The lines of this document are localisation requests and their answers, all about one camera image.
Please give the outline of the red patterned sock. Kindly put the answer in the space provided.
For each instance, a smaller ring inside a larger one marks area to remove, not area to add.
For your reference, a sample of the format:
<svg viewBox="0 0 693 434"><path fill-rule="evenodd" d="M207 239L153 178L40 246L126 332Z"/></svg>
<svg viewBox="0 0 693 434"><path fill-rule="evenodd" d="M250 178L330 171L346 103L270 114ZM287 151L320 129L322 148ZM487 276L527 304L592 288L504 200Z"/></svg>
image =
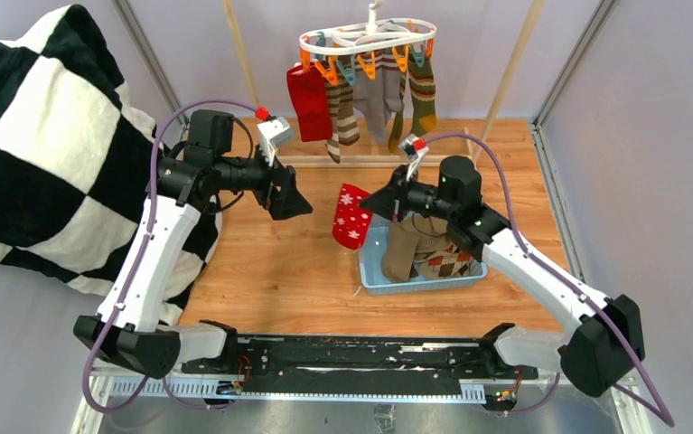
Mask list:
<svg viewBox="0 0 693 434"><path fill-rule="evenodd" d="M349 250L358 250L364 244L373 213L361 203L370 193L353 184L342 184L332 222L332 237Z"/></svg>

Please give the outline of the light blue plastic basket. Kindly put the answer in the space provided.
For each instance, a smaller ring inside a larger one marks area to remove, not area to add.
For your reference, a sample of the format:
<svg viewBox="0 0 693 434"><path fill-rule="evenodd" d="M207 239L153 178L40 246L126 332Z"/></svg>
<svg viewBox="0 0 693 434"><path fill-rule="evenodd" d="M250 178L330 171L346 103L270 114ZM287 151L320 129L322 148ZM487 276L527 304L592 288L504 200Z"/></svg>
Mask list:
<svg viewBox="0 0 693 434"><path fill-rule="evenodd" d="M460 250L436 218L379 221L359 252L361 285L371 296L468 288L488 274L487 266Z"/></svg>

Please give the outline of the tan brown sock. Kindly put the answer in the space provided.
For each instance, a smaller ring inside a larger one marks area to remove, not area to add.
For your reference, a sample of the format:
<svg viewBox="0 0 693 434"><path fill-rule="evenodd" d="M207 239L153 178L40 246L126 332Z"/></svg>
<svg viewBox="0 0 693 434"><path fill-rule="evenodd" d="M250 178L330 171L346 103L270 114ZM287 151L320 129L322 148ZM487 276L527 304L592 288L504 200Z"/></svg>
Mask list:
<svg viewBox="0 0 693 434"><path fill-rule="evenodd" d="M445 220L414 214L411 217L411 228L418 236L415 250L417 259L428 258L452 244L447 237Z"/></svg>
<svg viewBox="0 0 693 434"><path fill-rule="evenodd" d="M414 258L419 240L417 231L406 231L397 223L389 225L388 244L381 270L390 282L407 283L418 276Z"/></svg>

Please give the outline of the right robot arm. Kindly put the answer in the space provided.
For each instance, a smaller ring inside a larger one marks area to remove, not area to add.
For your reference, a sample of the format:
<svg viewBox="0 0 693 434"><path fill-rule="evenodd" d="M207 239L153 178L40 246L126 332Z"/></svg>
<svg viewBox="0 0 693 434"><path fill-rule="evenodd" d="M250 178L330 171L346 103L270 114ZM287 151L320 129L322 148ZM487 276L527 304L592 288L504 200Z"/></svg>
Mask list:
<svg viewBox="0 0 693 434"><path fill-rule="evenodd" d="M637 303L588 287L524 241L513 222L483 201L482 176L470 159L445 158L437 184L418 181L409 165L401 165L360 205L394 222L416 215L445 221L460 250L508 277L560 324L555 334L503 327L478 354L487 375L502 377L514 365L536 367L562 373L582 393L599 397L643 361Z"/></svg>

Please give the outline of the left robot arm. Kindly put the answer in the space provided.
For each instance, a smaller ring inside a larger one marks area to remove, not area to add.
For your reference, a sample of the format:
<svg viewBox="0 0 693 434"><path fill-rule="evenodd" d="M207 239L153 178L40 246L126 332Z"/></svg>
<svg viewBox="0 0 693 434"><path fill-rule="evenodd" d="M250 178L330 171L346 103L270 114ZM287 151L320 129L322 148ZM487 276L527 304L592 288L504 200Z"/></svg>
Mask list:
<svg viewBox="0 0 693 434"><path fill-rule="evenodd" d="M217 373L239 364L235 328L203 320L165 326L159 309L178 253L201 217L221 211L219 192L251 192L271 218L281 221L312 212L297 190L295 169L283 165L278 148L293 137L290 124L259 108L259 141L252 156L229 156L237 119L200 109L188 136L156 165L155 184L113 288L93 316L79 316L74 335L104 361L145 377L163 379L183 363L198 361Z"/></svg>

